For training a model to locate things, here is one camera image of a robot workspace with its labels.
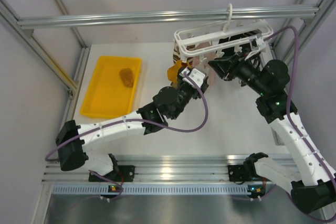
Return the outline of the pink sheer sock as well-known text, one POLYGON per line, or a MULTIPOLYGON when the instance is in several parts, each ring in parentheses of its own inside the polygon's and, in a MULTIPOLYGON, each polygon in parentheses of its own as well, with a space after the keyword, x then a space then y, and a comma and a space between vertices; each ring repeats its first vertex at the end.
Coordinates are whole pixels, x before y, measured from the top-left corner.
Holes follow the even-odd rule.
MULTIPOLYGON (((203 42, 197 45, 190 45, 187 47, 188 50, 194 51, 198 49, 203 49, 211 46, 212 44, 210 42, 203 42)), ((198 55, 192 58, 188 59, 188 62, 190 65, 200 71, 203 71, 208 76, 208 85, 211 87, 216 82, 216 73, 215 71, 209 66, 208 62, 211 60, 214 60, 216 57, 216 53, 214 52, 208 52, 203 55, 198 55)))

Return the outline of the mustard yellow sock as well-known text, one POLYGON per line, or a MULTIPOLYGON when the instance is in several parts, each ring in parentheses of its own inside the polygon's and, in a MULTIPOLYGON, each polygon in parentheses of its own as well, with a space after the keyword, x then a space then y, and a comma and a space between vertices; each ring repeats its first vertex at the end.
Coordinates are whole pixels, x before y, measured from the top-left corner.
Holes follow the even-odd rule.
POLYGON ((133 72, 130 68, 124 68, 119 71, 119 76, 124 84, 128 88, 132 88, 134 85, 133 72))
POLYGON ((179 75, 179 70, 181 68, 189 67, 190 64, 188 62, 183 62, 182 60, 177 60, 176 63, 168 68, 167 70, 167 78, 169 81, 171 81, 173 84, 178 83, 178 75, 179 75))

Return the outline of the brown white striped sock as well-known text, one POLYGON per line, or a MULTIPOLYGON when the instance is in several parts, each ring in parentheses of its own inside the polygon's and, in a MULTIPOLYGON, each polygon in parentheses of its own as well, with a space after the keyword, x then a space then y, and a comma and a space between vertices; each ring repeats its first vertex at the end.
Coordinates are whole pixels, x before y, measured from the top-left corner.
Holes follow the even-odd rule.
MULTIPOLYGON (((195 47, 196 47, 195 45, 190 45, 190 46, 187 46, 186 49, 193 51, 195 49, 195 47)), ((179 49, 178 45, 175 44, 174 45, 174 50, 173 50, 173 63, 175 64, 180 59, 181 59, 180 49, 179 49)))

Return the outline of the white plastic clip hanger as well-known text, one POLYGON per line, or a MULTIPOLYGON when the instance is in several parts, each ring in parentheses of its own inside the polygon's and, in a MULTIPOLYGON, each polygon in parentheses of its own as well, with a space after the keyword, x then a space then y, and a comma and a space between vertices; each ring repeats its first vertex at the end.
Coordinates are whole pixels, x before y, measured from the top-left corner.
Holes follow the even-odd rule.
POLYGON ((234 25, 232 4, 227 6, 227 10, 228 17, 224 21, 207 23, 189 29, 179 29, 174 33, 174 45, 178 45, 183 62, 208 52, 214 52, 217 57, 221 57, 225 55, 223 50, 227 48, 232 48, 235 54, 242 52, 241 46, 248 42, 248 38, 244 38, 243 33, 252 30, 261 30, 264 41, 274 34, 273 28, 264 19, 257 19, 246 25, 240 22, 234 25), (186 49, 187 46, 203 42, 210 42, 212 45, 194 51, 186 49))

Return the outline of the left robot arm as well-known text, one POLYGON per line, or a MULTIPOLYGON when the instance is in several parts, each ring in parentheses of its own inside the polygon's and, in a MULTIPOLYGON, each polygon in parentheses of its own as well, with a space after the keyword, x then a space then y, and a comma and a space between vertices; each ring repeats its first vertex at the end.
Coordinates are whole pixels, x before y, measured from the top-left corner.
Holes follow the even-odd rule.
POLYGON ((111 153, 94 150, 98 145, 128 136, 145 136, 162 129, 179 133, 200 130, 208 119, 208 105, 204 96, 208 88, 207 74, 196 69, 184 69, 177 78, 177 87, 166 86, 153 97, 151 103, 116 119, 91 124, 78 124, 75 120, 64 123, 56 137, 58 162, 63 172, 80 168, 114 180, 119 173, 118 161, 111 153), (167 120, 175 120, 192 99, 203 101, 205 116, 193 129, 169 126, 167 120))

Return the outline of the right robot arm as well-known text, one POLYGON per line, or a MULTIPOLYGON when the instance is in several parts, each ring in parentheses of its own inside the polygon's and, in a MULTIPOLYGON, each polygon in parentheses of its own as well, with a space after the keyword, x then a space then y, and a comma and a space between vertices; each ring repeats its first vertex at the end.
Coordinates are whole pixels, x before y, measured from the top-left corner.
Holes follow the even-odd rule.
POLYGON ((223 80, 242 81, 260 96, 257 109, 283 141, 298 171, 277 164, 265 153, 253 153, 244 161, 246 176, 265 178, 285 190, 297 208, 305 214, 335 202, 335 169, 317 150, 305 130, 298 110, 285 92, 290 81, 287 65, 270 60, 262 69, 241 56, 216 58, 209 66, 223 80))

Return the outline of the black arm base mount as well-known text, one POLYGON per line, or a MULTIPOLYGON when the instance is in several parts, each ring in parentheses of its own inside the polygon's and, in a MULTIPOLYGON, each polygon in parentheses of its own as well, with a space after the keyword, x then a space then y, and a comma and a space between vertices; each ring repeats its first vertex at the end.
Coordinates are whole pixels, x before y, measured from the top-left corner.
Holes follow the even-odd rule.
POLYGON ((228 165, 229 181, 236 184, 243 184, 251 181, 243 165, 228 165))

